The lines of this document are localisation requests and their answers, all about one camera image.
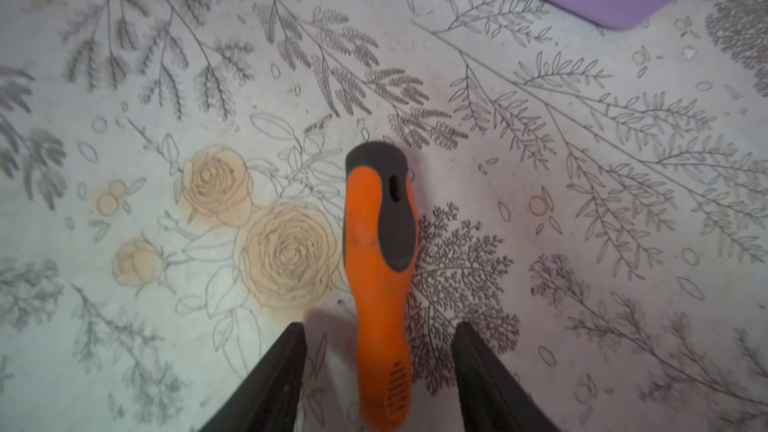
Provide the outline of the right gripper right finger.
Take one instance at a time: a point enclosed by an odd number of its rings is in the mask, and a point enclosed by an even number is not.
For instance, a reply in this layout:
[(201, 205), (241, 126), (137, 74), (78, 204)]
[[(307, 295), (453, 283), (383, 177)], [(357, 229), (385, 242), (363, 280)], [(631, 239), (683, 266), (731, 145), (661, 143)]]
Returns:
[(470, 323), (457, 325), (451, 352), (466, 431), (558, 431)]

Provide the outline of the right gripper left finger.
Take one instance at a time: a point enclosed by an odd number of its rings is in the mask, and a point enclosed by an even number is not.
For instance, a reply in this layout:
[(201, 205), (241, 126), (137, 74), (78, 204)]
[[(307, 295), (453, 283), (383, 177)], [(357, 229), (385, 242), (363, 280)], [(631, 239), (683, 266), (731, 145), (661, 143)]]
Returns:
[(202, 431), (292, 431), (306, 357), (304, 326), (292, 322)]

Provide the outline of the orange handle screwdriver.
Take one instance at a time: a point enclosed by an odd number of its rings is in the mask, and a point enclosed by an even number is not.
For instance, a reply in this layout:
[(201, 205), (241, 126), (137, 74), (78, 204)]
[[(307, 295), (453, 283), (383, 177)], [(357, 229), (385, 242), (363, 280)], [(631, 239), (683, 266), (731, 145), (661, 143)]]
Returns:
[(360, 413), (373, 431), (406, 420), (412, 365), (406, 334), (418, 250), (417, 209), (406, 155), (386, 142), (353, 148), (345, 159), (344, 268), (357, 318)]

